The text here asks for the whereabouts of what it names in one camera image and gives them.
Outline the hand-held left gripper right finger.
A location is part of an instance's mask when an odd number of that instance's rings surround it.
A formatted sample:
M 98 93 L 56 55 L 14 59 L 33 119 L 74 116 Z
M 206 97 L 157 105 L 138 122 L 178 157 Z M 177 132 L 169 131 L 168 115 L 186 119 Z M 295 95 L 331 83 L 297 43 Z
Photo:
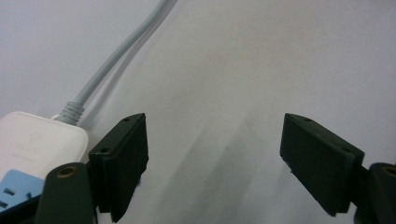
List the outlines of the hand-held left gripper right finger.
M 280 157 L 329 215 L 348 211 L 364 153 L 312 119 L 287 113 Z

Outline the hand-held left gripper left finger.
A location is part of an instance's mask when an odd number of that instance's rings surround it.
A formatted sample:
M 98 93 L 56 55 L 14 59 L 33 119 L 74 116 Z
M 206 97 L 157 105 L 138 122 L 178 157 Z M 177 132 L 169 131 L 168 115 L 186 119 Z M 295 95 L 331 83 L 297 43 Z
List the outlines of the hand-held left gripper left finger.
M 126 213 L 148 161 L 144 113 L 120 120 L 89 153 L 94 202 L 113 222 Z

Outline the white power strip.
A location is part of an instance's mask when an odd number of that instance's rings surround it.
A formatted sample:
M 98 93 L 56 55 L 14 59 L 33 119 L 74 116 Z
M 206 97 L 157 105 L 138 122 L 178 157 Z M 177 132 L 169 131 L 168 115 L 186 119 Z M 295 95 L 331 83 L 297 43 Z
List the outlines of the white power strip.
M 80 161 L 88 144 L 76 126 L 23 112 L 0 118 L 0 213 L 39 196 L 47 174 Z

